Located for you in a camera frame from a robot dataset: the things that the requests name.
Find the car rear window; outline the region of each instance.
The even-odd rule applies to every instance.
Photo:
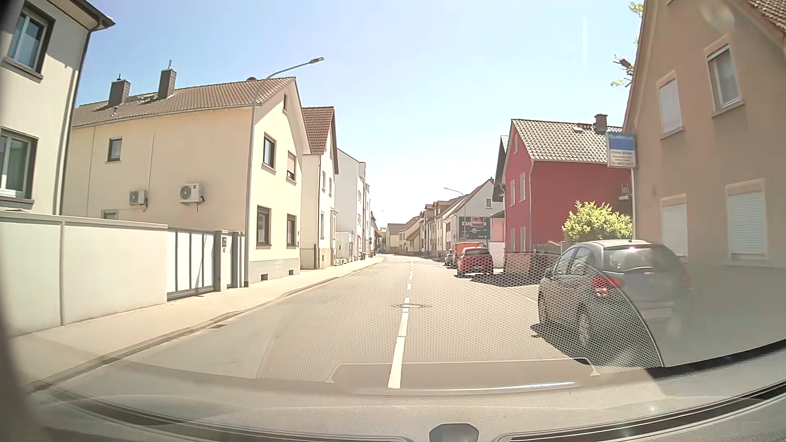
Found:
[[[665,245],[620,245],[603,251],[604,269],[623,273],[633,269],[680,271],[682,261]]]
[[[488,249],[467,249],[464,251],[464,256],[472,256],[472,255],[488,255]]]

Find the curb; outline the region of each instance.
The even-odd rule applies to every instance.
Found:
[[[304,287],[299,287],[297,289],[289,290],[288,292],[284,292],[281,295],[273,298],[272,300],[265,301],[265,302],[263,302],[261,304],[255,305],[253,307],[245,308],[243,310],[229,311],[227,313],[223,313],[221,315],[215,316],[212,319],[208,319],[207,321],[200,322],[200,323],[198,323],[196,325],[193,325],[193,326],[190,326],[190,327],[186,327],[186,328],[183,328],[183,329],[180,329],[180,330],[175,330],[173,332],[166,333],[166,334],[163,334],[161,336],[148,339],[147,341],[143,341],[143,342],[140,342],[138,344],[129,345],[128,347],[121,348],[120,350],[117,350],[116,352],[111,352],[111,353],[107,353],[106,355],[98,356],[95,359],[91,359],[91,360],[89,360],[87,362],[80,363],[79,365],[71,367],[71,368],[69,368],[67,370],[62,370],[60,372],[57,372],[57,373],[52,374],[50,376],[47,376],[46,378],[30,382],[30,383],[28,383],[28,384],[26,384],[24,386],[24,390],[27,392],[28,395],[32,394],[32,393],[35,393],[35,392],[44,391],[44,390],[48,389],[49,387],[53,387],[53,386],[55,386],[55,385],[57,385],[57,384],[59,384],[59,383],[61,383],[63,381],[67,381],[69,379],[76,378],[77,376],[79,376],[81,374],[85,374],[85,373],[88,373],[88,372],[90,372],[92,370],[95,370],[95,369],[97,369],[100,366],[109,365],[110,363],[117,362],[117,361],[119,361],[121,359],[124,359],[124,358],[126,358],[128,356],[134,355],[134,354],[139,353],[139,352],[143,352],[144,350],[148,350],[150,348],[156,347],[156,346],[161,345],[161,344],[165,344],[165,343],[167,343],[169,341],[173,341],[175,339],[178,339],[179,337],[188,336],[188,335],[196,333],[196,332],[198,332],[200,330],[206,329],[209,326],[212,326],[212,325],[214,325],[214,324],[216,324],[218,322],[226,321],[227,319],[233,318],[235,316],[242,315],[244,313],[248,313],[248,312],[250,312],[252,310],[264,307],[264,306],[266,306],[266,305],[268,305],[268,304],[270,304],[272,302],[275,302],[277,300],[280,300],[280,299],[283,299],[283,298],[286,298],[286,297],[290,297],[291,295],[295,295],[297,293],[304,292],[304,291],[306,291],[308,289],[313,289],[314,287],[316,287],[318,285],[322,285],[322,284],[326,284],[326,283],[331,282],[331,281],[335,281],[338,278],[342,278],[343,276],[348,276],[348,275],[353,274],[353,273],[355,273],[357,271],[365,270],[365,269],[367,269],[367,268],[369,268],[371,266],[375,266],[375,265],[377,265],[379,263],[373,263],[373,264],[370,264],[368,266],[361,267],[359,269],[355,269],[355,270],[353,270],[353,271],[351,271],[351,272],[349,272],[347,274],[344,274],[342,276],[332,276],[332,277],[324,279],[322,281],[318,281],[318,282],[315,282],[313,284],[305,285]]]

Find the air conditioning unit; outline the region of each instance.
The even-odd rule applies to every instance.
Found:
[[[191,182],[180,186],[180,202],[182,203],[200,203],[204,201],[202,198],[202,185],[198,182]]]
[[[128,193],[128,204],[131,205],[146,205],[147,204],[147,190],[132,190]]]

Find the chimney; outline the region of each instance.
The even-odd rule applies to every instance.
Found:
[[[113,81],[112,87],[109,88],[109,103],[107,103],[107,106],[117,106],[125,103],[130,89],[131,83],[117,76],[117,80]]]
[[[178,73],[172,69],[172,60],[169,67],[161,71],[161,80],[158,82],[158,99],[163,100],[174,93],[174,79]]]
[[[605,115],[605,114],[602,114],[602,113],[599,113],[599,114],[595,115],[595,133],[596,134],[605,134],[606,131],[608,130],[608,127],[606,125],[606,117],[607,116],[608,115]]]

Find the red car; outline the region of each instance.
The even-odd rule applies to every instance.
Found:
[[[494,258],[485,247],[467,247],[458,257],[456,274],[464,276],[470,273],[493,274]]]

